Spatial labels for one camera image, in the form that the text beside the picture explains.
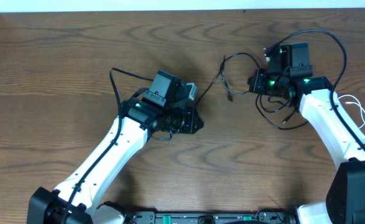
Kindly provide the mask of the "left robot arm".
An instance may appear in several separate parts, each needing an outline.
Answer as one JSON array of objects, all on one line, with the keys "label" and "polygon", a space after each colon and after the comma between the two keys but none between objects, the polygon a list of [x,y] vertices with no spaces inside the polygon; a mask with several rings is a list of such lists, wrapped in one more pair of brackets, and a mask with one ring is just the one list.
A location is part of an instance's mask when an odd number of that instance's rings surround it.
[{"label": "left robot arm", "polygon": [[134,96],[121,103],[111,129],[74,173],[52,191],[38,188],[28,206],[28,223],[124,223],[126,214],[101,203],[128,160],[152,134],[194,134],[204,126],[194,107],[165,108]]}]

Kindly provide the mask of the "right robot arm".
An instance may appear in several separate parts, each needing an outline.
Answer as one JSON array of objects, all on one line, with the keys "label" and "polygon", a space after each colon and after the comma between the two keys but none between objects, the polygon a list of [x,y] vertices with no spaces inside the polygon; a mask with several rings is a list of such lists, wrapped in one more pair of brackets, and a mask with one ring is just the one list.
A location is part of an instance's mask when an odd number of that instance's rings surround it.
[{"label": "right robot arm", "polygon": [[298,206],[294,223],[365,223],[365,135],[330,81],[313,75],[306,43],[275,45],[265,57],[268,66],[249,78],[249,91],[286,99],[313,126],[337,170],[326,199]]}]

